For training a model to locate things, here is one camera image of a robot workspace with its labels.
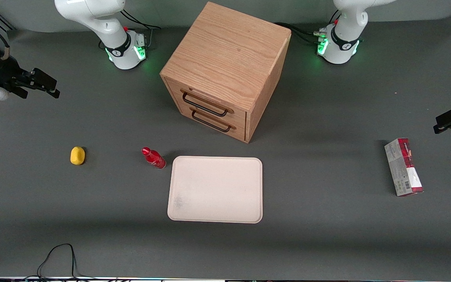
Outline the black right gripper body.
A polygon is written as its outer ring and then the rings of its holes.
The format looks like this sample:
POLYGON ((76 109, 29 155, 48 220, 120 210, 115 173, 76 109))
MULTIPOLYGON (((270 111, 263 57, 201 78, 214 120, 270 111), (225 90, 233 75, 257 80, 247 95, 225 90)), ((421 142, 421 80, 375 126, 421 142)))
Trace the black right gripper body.
POLYGON ((12 93, 11 86, 24 85, 25 89, 32 89, 29 72, 20 68, 13 57, 0 59, 0 93, 12 93))

